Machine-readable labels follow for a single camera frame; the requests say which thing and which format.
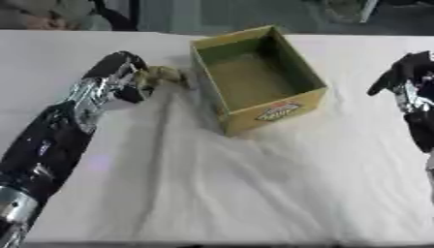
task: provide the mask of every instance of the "silver robotic hand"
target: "silver robotic hand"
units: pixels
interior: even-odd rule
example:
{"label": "silver robotic hand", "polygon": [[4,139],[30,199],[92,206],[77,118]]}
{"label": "silver robotic hand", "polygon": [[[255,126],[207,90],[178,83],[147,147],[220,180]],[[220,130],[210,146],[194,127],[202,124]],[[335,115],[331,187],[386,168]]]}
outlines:
{"label": "silver robotic hand", "polygon": [[380,76],[368,95],[376,95],[383,89],[394,93],[415,144],[422,152],[431,153],[426,170],[434,187],[433,54],[429,51],[407,54]]}
{"label": "silver robotic hand", "polygon": [[66,99],[46,108],[18,136],[0,161],[0,248],[17,247],[80,160],[106,103],[138,103],[153,92],[140,84],[147,70],[136,55],[103,58]]}

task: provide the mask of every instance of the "robotic hand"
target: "robotic hand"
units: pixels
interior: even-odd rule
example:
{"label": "robotic hand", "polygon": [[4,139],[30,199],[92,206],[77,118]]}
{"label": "robotic hand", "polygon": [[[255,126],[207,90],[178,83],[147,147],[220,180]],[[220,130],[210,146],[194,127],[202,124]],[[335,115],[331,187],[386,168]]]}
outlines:
{"label": "robotic hand", "polygon": [[0,248],[17,247],[48,199],[73,172],[105,104],[138,103],[155,85],[144,83],[145,63],[119,51],[95,65],[61,103],[46,108],[0,161]]}
{"label": "robotic hand", "polygon": [[425,153],[434,148],[434,56],[429,51],[409,53],[395,62],[368,90],[395,94],[410,133]]}

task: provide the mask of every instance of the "white table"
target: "white table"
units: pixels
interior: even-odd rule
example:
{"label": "white table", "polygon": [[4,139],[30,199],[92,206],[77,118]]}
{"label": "white table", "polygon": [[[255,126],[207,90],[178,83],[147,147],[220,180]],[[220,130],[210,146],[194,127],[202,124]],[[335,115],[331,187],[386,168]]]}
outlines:
{"label": "white table", "polygon": [[[106,54],[189,68],[194,39],[1,31],[0,150]],[[434,242],[427,157],[391,94],[365,94],[391,62],[433,49],[434,38],[288,39],[329,86],[318,109],[228,139],[204,128],[195,92],[162,87],[105,115],[29,240]]]}

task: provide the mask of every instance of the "person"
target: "person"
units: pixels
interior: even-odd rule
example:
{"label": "person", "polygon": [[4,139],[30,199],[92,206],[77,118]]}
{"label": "person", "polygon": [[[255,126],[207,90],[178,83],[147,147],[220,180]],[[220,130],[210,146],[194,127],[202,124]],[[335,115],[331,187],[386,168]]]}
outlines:
{"label": "person", "polygon": [[88,0],[0,0],[0,29],[111,30]]}

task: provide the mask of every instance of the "yellow cardboard box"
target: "yellow cardboard box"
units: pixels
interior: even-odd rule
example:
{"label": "yellow cardboard box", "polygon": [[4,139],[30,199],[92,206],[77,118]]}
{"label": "yellow cardboard box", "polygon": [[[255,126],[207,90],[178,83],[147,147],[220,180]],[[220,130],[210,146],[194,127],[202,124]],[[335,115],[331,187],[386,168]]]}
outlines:
{"label": "yellow cardboard box", "polygon": [[225,134],[317,107],[325,84],[274,26],[192,42],[198,81]]}

